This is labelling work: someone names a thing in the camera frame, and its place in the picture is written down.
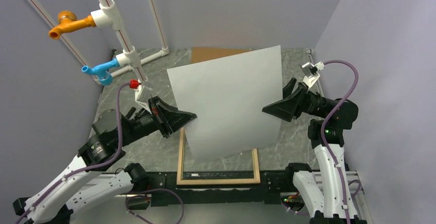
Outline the landscape photo print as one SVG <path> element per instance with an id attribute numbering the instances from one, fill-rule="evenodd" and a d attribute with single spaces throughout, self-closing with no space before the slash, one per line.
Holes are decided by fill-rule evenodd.
<path id="1" fill-rule="evenodd" d="M 262 112 L 282 99 L 281 47 L 274 46 L 167 71 L 177 108 L 196 114 L 184 127 L 197 160 L 275 143 L 281 120 Z"/>

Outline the brown backing board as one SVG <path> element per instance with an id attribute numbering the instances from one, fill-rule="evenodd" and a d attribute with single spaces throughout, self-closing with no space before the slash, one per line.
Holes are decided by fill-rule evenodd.
<path id="1" fill-rule="evenodd" d="M 219 59 L 236 54 L 250 52 L 249 49 L 229 49 L 229 48 L 210 48 L 194 47 L 192 48 L 191 64 L 200 63 L 208 60 Z"/>

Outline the wooden picture frame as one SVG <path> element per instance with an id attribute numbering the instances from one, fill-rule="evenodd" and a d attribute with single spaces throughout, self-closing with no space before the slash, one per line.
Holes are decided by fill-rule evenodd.
<path id="1" fill-rule="evenodd" d="M 178 152 L 178 165 L 177 165 L 177 185 L 224 185 L 224 184 L 259 184 L 261 183 L 260 166 L 258 149 L 251 150 L 253 177 L 252 178 L 230 178 L 230 179 L 183 179 L 184 172 L 184 154 L 185 154 L 185 130 L 180 130 L 179 137 L 179 152 Z"/>

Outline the white pvc pipe stand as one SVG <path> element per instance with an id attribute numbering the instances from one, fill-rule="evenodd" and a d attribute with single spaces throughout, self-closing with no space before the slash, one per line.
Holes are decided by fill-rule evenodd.
<path id="1" fill-rule="evenodd" d="M 109 72 L 114 77 L 117 77 L 125 72 L 133 71 L 135 73 L 136 79 L 140 82 L 148 81 L 143 69 L 142 65 L 148 63 L 154 59 L 161 58 L 166 56 L 169 53 L 168 46 L 165 42 L 162 29 L 159 23 L 159 19 L 156 14 L 155 6 L 153 0 L 148 0 L 150 5 L 150 9 L 156 24 L 156 28 L 158 31 L 158 35 L 161 42 L 161 50 L 149 57 L 140 59 L 138 52 L 133 46 L 128 33 L 125 29 L 125 25 L 122 19 L 121 12 L 117 8 L 117 5 L 114 0 L 98 0 L 99 1 L 99 9 L 90 13 L 93 17 L 96 27 L 110 27 L 116 34 L 116 37 L 121 44 L 123 52 L 115 56 L 118 60 L 120 66 L 111 68 Z M 50 30 L 59 24 L 58 20 L 54 21 L 52 17 L 50 17 L 46 10 L 42 7 L 42 5 L 37 0 L 27 0 L 27 2 L 36 10 L 36 12 L 42 17 L 42 19 L 48 24 Z M 66 33 L 62 34 L 58 40 L 62 40 L 65 46 L 76 56 L 77 60 L 83 65 L 87 65 L 88 63 L 83 57 L 83 55 L 78 51 L 78 49 L 73 46 L 72 42 L 66 37 Z"/>

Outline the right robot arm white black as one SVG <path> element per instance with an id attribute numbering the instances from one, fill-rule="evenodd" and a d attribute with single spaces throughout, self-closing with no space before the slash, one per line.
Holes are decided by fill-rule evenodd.
<path id="1" fill-rule="evenodd" d="M 310 216 L 310 223 L 367 223 L 359 217 L 347 180 L 343 131 L 352 128 L 358 106 L 350 101 L 335 110 L 340 102 L 314 93 L 295 78 L 283 87 L 283 99 L 263 107 L 262 111 L 284 121 L 297 119 L 302 113 L 315 116 L 307 136 L 320 168 L 322 188 L 313 170 L 305 163 L 289 163 L 283 177 L 284 186 L 297 190 Z"/>

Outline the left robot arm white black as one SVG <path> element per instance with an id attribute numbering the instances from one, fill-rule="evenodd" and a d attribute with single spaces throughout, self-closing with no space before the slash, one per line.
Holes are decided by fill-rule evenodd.
<path id="1" fill-rule="evenodd" d="M 154 132 L 169 138 L 196 118 L 196 114 L 181 111 L 159 97 L 150 98 L 148 103 L 151 110 L 131 108 L 127 115 L 119 108 L 104 111 L 92 125 L 95 133 L 64 171 L 34 196 L 13 202 L 18 222 L 69 223 L 81 210 L 116 193 L 143 192 L 148 179 L 139 163 L 130 164 L 104 184 L 87 190 L 83 187 L 124 157 L 123 147 Z"/>

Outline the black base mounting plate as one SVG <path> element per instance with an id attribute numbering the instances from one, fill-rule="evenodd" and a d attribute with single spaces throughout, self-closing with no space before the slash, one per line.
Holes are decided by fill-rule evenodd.
<path id="1" fill-rule="evenodd" d="M 129 194 L 146 191 L 151 207 L 166 207 L 181 201 L 184 204 L 283 203 L 295 211 L 305 206 L 286 170 L 260 171 L 260 183 L 256 184 L 178 185 L 176 179 L 176 172 L 147 172 L 144 181 L 135 183 Z"/>

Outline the blue plastic faucet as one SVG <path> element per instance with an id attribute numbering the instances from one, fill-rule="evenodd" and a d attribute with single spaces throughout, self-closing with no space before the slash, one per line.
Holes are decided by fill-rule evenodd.
<path id="1" fill-rule="evenodd" d="M 109 72 L 111 68 L 119 67 L 120 64 L 116 58 L 111 61 L 97 65 L 95 67 L 89 67 L 87 65 L 81 68 L 81 71 L 85 74 L 96 76 L 100 84 L 108 86 L 113 82 L 113 76 Z"/>

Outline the orange plastic faucet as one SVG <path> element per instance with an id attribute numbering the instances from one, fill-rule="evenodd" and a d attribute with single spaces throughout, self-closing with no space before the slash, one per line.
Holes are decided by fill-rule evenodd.
<path id="1" fill-rule="evenodd" d="M 62 34 L 97 26 L 91 15 L 79 20 L 73 12 L 68 10 L 58 13 L 58 22 L 59 24 L 48 33 L 49 37 L 55 40 L 59 39 Z"/>

